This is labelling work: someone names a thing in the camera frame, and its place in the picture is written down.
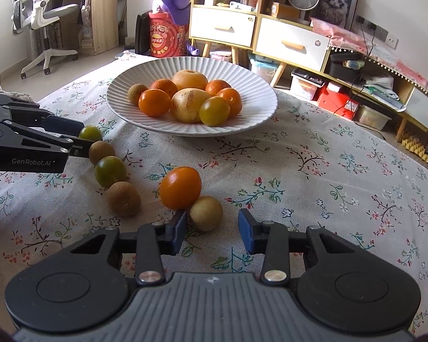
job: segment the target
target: office chair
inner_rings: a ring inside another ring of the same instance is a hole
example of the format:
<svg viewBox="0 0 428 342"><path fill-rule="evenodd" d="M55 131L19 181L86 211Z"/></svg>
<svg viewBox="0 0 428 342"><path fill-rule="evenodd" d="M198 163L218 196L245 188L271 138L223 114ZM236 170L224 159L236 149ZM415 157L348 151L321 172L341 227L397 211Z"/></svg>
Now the office chair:
<svg viewBox="0 0 428 342"><path fill-rule="evenodd" d="M47 10L49 2L50 0L13 0L14 14L11 17L13 22L13 35L22 33L28 27L29 29L42 28L44 37L43 52L33 60L32 63L22 69L22 79L26 77L26 71L35 67L43 60L44 74L50 74L51 69L49 68L49 61L52 56L73 55L73 60L78 59L78 52L76 50L51 49L46 29L48 25L57 22L60 17L77 11L78 5L70 4L57 7L56 9Z"/></svg>

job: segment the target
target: white plate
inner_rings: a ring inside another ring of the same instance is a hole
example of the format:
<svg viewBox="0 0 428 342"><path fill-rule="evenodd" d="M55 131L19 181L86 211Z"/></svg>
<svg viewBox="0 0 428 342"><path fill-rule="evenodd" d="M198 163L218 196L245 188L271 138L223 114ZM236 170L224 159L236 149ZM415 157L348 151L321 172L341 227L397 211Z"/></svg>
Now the white plate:
<svg viewBox="0 0 428 342"><path fill-rule="evenodd" d="M128 101L127 91L133 84L142 83L149 87L159 78L171 79L182 69L201 72L209 81L227 81L241 95L241 113L220 127L209 127L202 123L179 122L169 111L160 118L151 118ZM271 118L277 109L274 90L256 74L231 63L194 56L152 60L126 70L108 87L106 101L120 118L142 129L194 137L220 136L252 129Z"/></svg>

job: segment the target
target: cherry tomato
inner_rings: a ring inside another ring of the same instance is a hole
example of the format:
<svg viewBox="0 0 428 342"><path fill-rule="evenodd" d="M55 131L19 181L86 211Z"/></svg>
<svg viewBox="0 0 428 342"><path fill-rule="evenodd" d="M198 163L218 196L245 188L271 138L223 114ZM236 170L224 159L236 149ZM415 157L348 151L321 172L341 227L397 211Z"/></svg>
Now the cherry tomato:
<svg viewBox="0 0 428 342"><path fill-rule="evenodd" d="M219 126L227 120L230 106L222 97L210 97L202 104L199 114L201 122L206 126Z"/></svg>
<svg viewBox="0 0 428 342"><path fill-rule="evenodd" d="M95 178L102 187L109 189L114 183L126 180L126 165L112 155L104 157L95 166Z"/></svg>
<svg viewBox="0 0 428 342"><path fill-rule="evenodd" d="M230 115L228 118L237 116L242 109L242 100L240 93L230 87L220 90L216 96L224 98L230 106Z"/></svg>
<svg viewBox="0 0 428 342"><path fill-rule="evenodd" d="M138 100L138 108L149 117L163 116L170 109L170 96L158 89L143 91Z"/></svg>
<svg viewBox="0 0 428 342"><path fill-rule="evenodd" d="M189 208L201 193L201 178L192 167L176 167L162 179L160 200L171 210Z"/></svg>
<svg viewBox="0 0 428 342"><path fill-rule="evenodd" d="M101 141L103 140L103 134L97 126L86 126L84 127L78 136L80 139L89 141Z"/></svg>

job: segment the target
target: wall socket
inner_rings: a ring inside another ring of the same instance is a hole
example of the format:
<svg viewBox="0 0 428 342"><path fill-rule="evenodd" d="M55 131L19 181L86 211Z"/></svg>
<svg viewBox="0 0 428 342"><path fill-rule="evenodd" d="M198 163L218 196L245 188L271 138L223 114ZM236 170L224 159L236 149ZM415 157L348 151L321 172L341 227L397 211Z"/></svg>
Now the wall socket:
<svg viewBox="0 0 428 342"><path fill-rule="evenodd" d="M382 42L387 42L387 37L390 35L386 29L382 28L379 25L374 24L373 22L359 15L355 17L354 26L357 27L358 29L362 29L363 32L368 33L369 35L373 36L374 39L378 39Z"/></svg>
<svg viewBox="0 0 428 342"><path fill-rule="evenodd" d="M398 45L398 38L395 35L389 33L387 35L387 39L385 40L385 43L388 46L390 46L392 49L396 49L396 45Z"/></svg>

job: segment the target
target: drawer handle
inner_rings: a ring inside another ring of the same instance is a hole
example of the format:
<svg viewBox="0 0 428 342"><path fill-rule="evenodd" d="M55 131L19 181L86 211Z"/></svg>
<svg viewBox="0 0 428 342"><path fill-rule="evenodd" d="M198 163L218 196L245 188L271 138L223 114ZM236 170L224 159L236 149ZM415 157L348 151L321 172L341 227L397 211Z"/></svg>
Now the drawer handle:
<svg viewBox="0 0 428 342"><path fill-rule="evenodd" d="M218 29L219 31L230 31L230 29L232 29L232 26L227 26L227 25L215 25L214 29Z"/></svg>
<svg viewBox="0 0 428 342"><path fill-rule="evenodd" d="M281 42L285 47L287 47L289 49L293 49L293 50L297 50L297 51L305 51L306 50L306 48L303 45L299 45L299 44L296 44L294 42L290 42L287 40L281 40Z"/></svg>

